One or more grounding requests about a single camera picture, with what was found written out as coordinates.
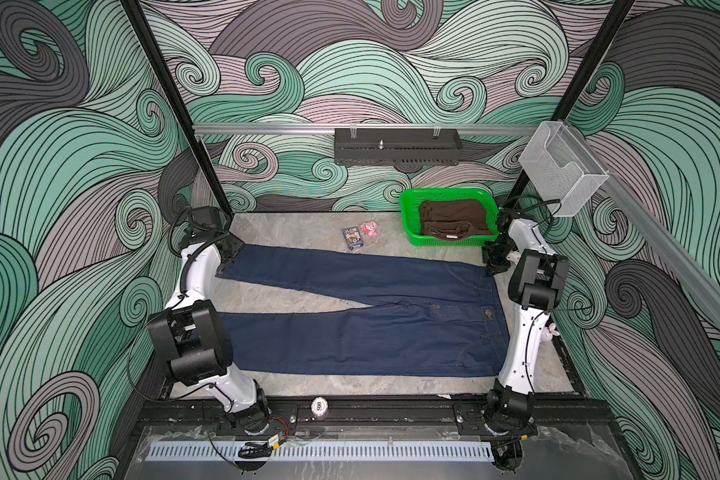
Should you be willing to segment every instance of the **wave pattern wallpaper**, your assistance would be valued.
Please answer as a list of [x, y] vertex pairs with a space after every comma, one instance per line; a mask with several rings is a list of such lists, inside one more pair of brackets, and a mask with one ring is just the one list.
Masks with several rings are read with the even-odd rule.
[[[672, 5], [643, 0], [635, 13]], [[143, 0], [195, 122], [537, 124], [609, 1]], [[457, 167], [339, 167], [333, 139], [208, 135], [238, 211], [399, 210], [411, 187], [506, 195], [526, 138], [464, 138]], [[174, 189], [192, 185], [189, 169]], [[197, 201], [208, 193], [195, 189]]]
[[186, 148], [118, 0], [0, 0], [0, 480], [111, 478]]
[[[627, 19], [571, 120], [720, 288], [720, 2], [688, 4]], [[550, 237], [583, 309], [555, 319], [646, 477], [720, 479], [717, 319], [603, 192]]]

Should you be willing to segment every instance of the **blue jeans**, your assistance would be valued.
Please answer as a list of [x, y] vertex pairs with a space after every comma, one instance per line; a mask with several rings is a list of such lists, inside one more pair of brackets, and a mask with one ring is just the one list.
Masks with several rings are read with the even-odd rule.
[[371, 305], [326, 313], [222, 312], [243, 370], [495, 376], [507, 354], [507, 323], [485, 267], [247, 245], [218, 276]]

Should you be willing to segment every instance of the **white mesh basket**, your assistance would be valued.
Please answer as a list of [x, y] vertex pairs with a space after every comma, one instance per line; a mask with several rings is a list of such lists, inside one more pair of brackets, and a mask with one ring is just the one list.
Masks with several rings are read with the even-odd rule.
[[608, 179], [584, 137], [562, 121], [541, 122], [520, 164], [555, 216], [574, 216]]

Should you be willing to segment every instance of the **folded brown pants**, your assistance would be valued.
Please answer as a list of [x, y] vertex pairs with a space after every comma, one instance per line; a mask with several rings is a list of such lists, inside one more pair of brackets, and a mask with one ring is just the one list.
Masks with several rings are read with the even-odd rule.
[[418, 207], [422, 235], [458, 241], [472, 235], [493, 235], [485, 207], [478, 200], [426, 200]]

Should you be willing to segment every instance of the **green plastic laundry basket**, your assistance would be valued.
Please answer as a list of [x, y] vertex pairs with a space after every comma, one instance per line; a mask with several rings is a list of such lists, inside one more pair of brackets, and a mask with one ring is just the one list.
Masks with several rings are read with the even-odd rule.
[[481, 246], [485, 242], [492, 242], [499, 236], [498, 232], [494, 235], [473, 235], [463, 240], [449, 242], [440, 240], [433, 236], [420, 235], [422, 232], [422, 221], [418, 214], [418, 206], [424, 200], [466, 200], [475, 199], [485, 207], [488, 214], [485, 222], [492, 232], [497, 232], [496, 216], [499, 208], [496, 206], [494, 198], [489, 192], [480, 190], [479, 188], [413, 188], [404, 190], [400, 194], [400, 211], [403, 214], [403, 228], [408, 234], [408, 240], [416, 246], [437, 246], [437, 245], [462, 245], [462, 246]]

